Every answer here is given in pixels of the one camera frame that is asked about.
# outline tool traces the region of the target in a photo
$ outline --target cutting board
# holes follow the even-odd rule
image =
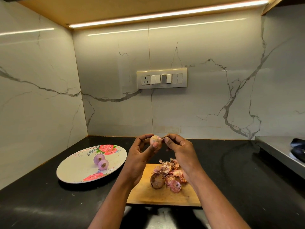
[[[155,190],[150,184],[152,171],[159,164],[147,164],[143,176],[136,185],[127,200],[131,204],[157,204],[176,206],[201,206],[199,199],[190,184],[183,185],[179,193],[174,193],[169,187],[163,185]]]

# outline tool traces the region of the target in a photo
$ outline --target kitchen counter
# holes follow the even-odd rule
[[[0,228],[85,229],[121,169],[100,180],[66,184],[57,166],[69,155],[95,145],[127,151],[131,137],[89,136],[0,190]],[[206,173],[253,228],[304,228],[305,180],[253,141],[190,140]],[[169,160],[165,146],[150,163]],[[121,228],[209,228],[202,209],[131,205]]]

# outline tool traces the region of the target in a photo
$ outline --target pink rose pattern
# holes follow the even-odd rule
[[[86,177],[85,179],[83,179],[83,181],[91,181],[91,180],[95,180],[98,179],[100,177],[103,176],[103,173],[94,173],[92,175],[89,175],[88,177]]]
[[[117,151],[116,146],[114,145],[101,145],[99,150],[105,155],[114,154]]]

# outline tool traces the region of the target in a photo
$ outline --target hand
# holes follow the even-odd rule
[[[202,169],[192,142],[177,134],[167,134],[164,137],[164,142],[175,152],[176,159],[187,176],[192,170]]]
[[[149,144],[152,136],[153,134],[145,134],[137,137],[128,152],[124,167],[118,179],[120,178],[130,184],[131,188],[139,183],[147,162],[158,152],[158,142],[154,142],[142,152],[144,146]]]

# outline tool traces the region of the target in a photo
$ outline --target floral plate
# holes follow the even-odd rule
[[[104,154],[109,166],[106,170],[98,169],[93,158]],[[125,162],[127,152],[117,145],[97,145],[70,155],[63,160],[56,170],[57,177],[67,183],[91,182],[113,173]]]

